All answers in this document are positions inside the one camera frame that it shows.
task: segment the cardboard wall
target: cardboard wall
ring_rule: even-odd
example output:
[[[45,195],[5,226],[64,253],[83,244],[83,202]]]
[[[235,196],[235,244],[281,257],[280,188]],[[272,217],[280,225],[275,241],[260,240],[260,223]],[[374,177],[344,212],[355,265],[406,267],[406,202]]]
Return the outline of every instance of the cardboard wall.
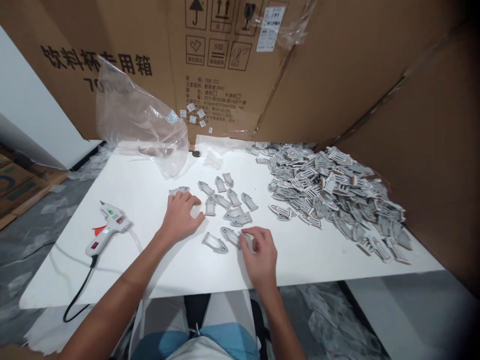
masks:
[[[85,139],[99,138],[96,93],[110,89],[97,79],[96,55],[178,115],[194,103],[184,118],[190,142],[197,134],[250,139],[314,3],[3,0],[0,24]],[[280,31],[265,49],[268,19]]]
[[[319,1],[254,140],[331,144],[462,18],[451,0]]]
[[[205,109],[205,127],[187,112],[190,142],[210,128],[251,139],[260,123],[258,141],[328,143],[462,18],[453,0],[248,3],[248,30],[246,0],[1,0],[0,24],[85,139],[98,138],[95,95],[107,88],[91,56],[107,54],[178,115]],[[278,38],[259,52],[273,7],[285,9]]]
[[[409,229],[477,295],[479,51],[479,39],[462,29],[337,144],[388,179]]]

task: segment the clear plastic bag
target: clear plastic bag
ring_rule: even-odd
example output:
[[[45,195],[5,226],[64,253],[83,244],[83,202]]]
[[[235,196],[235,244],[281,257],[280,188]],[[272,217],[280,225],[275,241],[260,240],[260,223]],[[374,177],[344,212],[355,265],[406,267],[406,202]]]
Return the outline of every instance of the clear plastic bag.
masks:
[[[187,125],[175,111],[98,56],[96,127],[124,155],[147,156],[172,178],[187,161]]]

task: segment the white glue gun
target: white glue gun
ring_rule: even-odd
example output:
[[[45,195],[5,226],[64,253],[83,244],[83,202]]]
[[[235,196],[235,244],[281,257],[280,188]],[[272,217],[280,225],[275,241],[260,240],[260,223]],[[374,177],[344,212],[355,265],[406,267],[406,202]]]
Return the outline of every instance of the white glue gun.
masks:
[[[113,235],[117,233],[123,234],[133,225],[122,210],[103,201],[100,201],[100,203],[100,211],[105,217],[107,224],[101,233],[87,246],[85,253],[89,257],[100,255]]]

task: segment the umbrella symbol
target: umbrella symbol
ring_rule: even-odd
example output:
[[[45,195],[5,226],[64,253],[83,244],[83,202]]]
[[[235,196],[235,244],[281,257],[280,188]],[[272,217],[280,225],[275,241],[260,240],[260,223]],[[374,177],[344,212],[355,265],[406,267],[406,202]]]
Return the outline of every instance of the umbrella symbol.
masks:
[[[190,10],[193,10],[195,12],[195,21],[192,21],[192,24],[197,25],[199,21],[199,11],[204,10],[202,4],[200,3],[200,0],[193,0],[190,5]]]

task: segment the left hand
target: left hand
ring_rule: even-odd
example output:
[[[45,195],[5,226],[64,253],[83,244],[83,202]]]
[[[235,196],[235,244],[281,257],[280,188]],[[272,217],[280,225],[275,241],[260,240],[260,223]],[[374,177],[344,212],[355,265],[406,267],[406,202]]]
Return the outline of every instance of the left hand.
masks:
[[[200,212],[197,218],[193,218],[190,215],[192,208],[201,203],[198,197],[193,196],[188,191],[185,193],[177,191],[175,196],[170,195],[168,197],[166,214],[163,218],[163,224],[158,230],[158,235],[163,239],[167,239],[172,245],[192,235],[205,220],[203,212]]]

